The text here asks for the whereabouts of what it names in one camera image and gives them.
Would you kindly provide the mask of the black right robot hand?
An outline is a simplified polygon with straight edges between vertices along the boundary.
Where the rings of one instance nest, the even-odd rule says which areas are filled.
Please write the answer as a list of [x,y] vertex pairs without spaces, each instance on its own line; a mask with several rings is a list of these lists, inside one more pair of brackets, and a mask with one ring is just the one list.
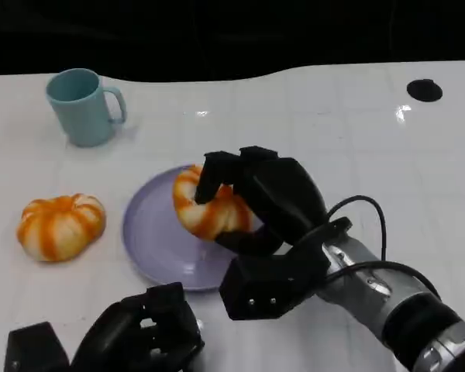
[[215,238],[238,255],[270,256],[283,243],[293,246],[326,223],[325,202],[307,171],[274,150],[247,146],[239,154],[207,153],[195,201],[210,202],[223,184],[231,185],[262,222],[254,232],[222,232]]

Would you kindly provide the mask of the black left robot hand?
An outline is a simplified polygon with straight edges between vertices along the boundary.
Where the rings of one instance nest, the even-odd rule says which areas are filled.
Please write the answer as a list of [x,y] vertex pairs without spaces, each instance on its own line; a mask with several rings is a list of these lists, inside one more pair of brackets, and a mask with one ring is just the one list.
[[82,339],[71,371],[189,371],[203,350],[182,283],[157,285],[107,307]]

